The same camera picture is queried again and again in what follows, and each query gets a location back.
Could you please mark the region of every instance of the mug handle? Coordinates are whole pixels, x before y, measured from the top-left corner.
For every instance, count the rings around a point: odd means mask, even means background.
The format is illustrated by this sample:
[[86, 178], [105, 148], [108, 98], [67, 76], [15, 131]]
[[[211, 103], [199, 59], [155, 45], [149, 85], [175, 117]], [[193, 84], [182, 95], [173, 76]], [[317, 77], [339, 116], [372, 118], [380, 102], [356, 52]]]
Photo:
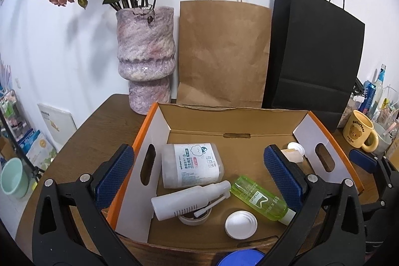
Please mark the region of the mug handle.
[[371, 145], [366, 145], [365, 143], [362, 144], [362, 149], [365, 152], [373, 152], [378, 147], [378, 133], [372, 129], [371, 134], [374, 138], [373, 143]]

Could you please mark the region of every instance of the white wall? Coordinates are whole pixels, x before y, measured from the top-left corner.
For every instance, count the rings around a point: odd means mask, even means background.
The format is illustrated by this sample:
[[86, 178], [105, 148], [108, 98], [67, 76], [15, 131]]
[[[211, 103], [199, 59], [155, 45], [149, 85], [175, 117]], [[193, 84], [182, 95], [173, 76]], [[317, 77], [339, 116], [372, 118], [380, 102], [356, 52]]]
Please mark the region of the white wall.
[[[46, 131], [39, 102], [70, 111], [79, 127], [111, 94], [127, 93], [127, 81], [117, 73], [114, 10], [101, 1], [89, 0], [86, 11], [77, 4], [58, 8], [47, 0], [5, 0], [0, 7], [1, 56], [19, 79], [18, 96], [37, 128]], [[158, 0], [157, 5], [174, 7], [177, 24], [180, 1]], [[385, 63], [386, 83], [399, 89], [399, 0], [346, 0], [345, 9], [366, 24], [360, 80], [371, 79]]]

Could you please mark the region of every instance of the mug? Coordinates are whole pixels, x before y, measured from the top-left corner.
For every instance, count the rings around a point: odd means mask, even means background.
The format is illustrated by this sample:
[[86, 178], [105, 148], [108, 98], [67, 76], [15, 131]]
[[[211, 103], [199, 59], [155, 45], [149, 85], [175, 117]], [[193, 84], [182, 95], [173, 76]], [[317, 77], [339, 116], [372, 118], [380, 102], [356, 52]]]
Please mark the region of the mug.
[[[373, 152], [378, 147], [378, 133], [374, 130], [371, 120], [362, 112], [353, 111], [342, 132], [345, 140], [355, 148], [362, 148], [365, 152]], [[368, 137], [371, 145], [366, 145]]]
[[[389, 148], [389, 146], [392, 143], [392, 140], [390, 138], [390, 135], [384, 135], [385, 129], [379, 125], [378, 123], [373, 123], [374, 124], [374, 129], [378, 133], [378, 146], [376, 150], [373, 151], [374, 156], [381, 156], [385, 153], [385, 151]], [[369, 138], [366, 141], [366, 144], [371, 144], [372, 143], [372, 136], [369, 136]]]

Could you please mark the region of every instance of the teal cup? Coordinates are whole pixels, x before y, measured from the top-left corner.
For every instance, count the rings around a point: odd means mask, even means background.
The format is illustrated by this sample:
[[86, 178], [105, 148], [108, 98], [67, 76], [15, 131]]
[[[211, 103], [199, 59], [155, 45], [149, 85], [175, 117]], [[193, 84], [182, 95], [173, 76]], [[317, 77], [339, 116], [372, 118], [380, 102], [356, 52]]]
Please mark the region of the teal cup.
[[6, 195], [22, 198], [27, 192], [29, 180], [18, 158], [10, 159], [3, 167], [0, 175], [1, 189]]

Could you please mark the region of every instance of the metal screw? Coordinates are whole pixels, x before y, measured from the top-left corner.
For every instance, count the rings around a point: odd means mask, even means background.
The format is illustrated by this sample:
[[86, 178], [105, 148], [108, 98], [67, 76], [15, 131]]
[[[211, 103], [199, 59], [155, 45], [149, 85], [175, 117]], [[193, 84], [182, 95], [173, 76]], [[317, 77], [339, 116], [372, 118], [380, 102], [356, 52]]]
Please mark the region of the metal screw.
[[51, 178], [49, 178], [48, 180], [46, 180], [44, 182], [44, 186], [49, 187], [53, 184], [53, 180]]
[[81, 182], [87, 182], [90, 179], [90, 175], [89, 174], [83, 174], [80, 178]]
[[317, 182], [317, 181], [318, 181], [318, 178], [317, 178], [316, 175], [310, 174], [310, 175], [308, 175], [308, 180], [309, 180], [310, 182]]
[[346, 184], [347, 186], [349, 186], [349, 187], [353, 186], [353, 182], [352, 182], [351, 179], [346, 179], [346, 180], [345, 180], [345, 184]]

